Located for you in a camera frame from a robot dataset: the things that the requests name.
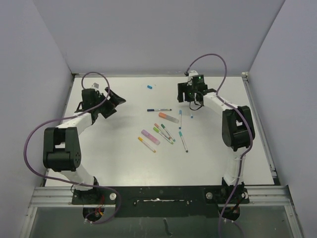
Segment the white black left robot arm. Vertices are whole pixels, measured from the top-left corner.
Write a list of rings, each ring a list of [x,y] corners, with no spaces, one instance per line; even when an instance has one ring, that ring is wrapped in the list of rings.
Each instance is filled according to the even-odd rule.
[[[101,191],[95,188],[97,179],[81,165],[82,154],[79,135],[92,126],[99,115],[105,119],[116,113],[116,107],[126,100],[108,87],[106,96],[96,87],[82,90],[82,101],[78,104],[74,117],[44,131],[44,167],[64,175],[74,182],[75,189],[83,192],[83,198],[94,204],[100,200]]]

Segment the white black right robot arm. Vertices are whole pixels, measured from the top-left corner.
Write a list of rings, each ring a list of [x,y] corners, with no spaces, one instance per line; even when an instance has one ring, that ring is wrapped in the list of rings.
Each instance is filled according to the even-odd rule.
[[[198,108],[207,107],[221,116],[221,136],[223,143],[232,150],[227,160],[223,180],[226,187],[221,189],[220,196],[227,203],[238,197],[235,185],[243,182],[243,169],[246,154],[250,151],[255,139],[255,130],[248,106],[238,106],[220,97],[215,89],[209,88],[204,76],[196,71],[186,74],[187,82],[178,83],[178,102],[193,102]]]

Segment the orange highlighter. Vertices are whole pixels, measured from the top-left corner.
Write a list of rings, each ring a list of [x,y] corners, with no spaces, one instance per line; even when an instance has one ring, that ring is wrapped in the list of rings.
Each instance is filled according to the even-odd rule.
[[[174,117],[172,117],[172,116],[169,116],[169,115],[167,115],[167,114],[159,113],[158,116],[159,116],[160,118],[166,119],[166,120],[168,120],[168,121],[171,121],[171,122],[174,122],[174,123],[179,123],[179,119],[174,118]]]

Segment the white pen blue cap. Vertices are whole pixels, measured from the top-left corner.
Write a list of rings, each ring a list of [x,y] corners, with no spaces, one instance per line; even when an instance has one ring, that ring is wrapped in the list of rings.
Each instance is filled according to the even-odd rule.
[[[182,110],[179,110],[179,122],[178,122],[178,128],[181,130],[182,128]]]

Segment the dark blue whiteboard marker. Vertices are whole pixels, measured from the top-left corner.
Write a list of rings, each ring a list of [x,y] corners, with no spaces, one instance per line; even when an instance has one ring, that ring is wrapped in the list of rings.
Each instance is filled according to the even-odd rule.
[[[172,109],[147,109],[147,112],[169,112]]]

